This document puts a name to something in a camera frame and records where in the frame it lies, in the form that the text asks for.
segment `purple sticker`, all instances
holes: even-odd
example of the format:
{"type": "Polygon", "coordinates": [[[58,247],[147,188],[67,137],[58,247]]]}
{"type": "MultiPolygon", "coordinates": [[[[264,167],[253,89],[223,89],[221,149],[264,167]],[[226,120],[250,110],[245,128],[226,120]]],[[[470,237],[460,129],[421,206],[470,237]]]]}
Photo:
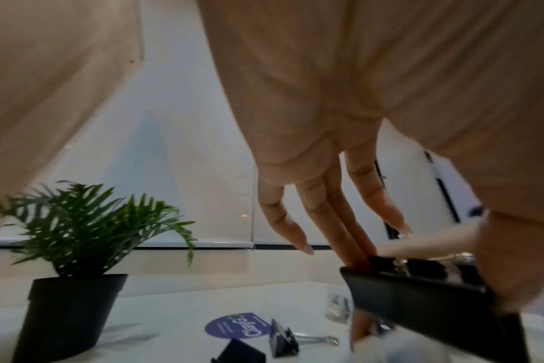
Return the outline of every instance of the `purple sticker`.
{"type": "Polygon", "coordinates": [[[204,330],[217,338],[248,339],[270,334],[270,324],[254,313],[242,313],[223,316],[209,322],[204,330]]]}

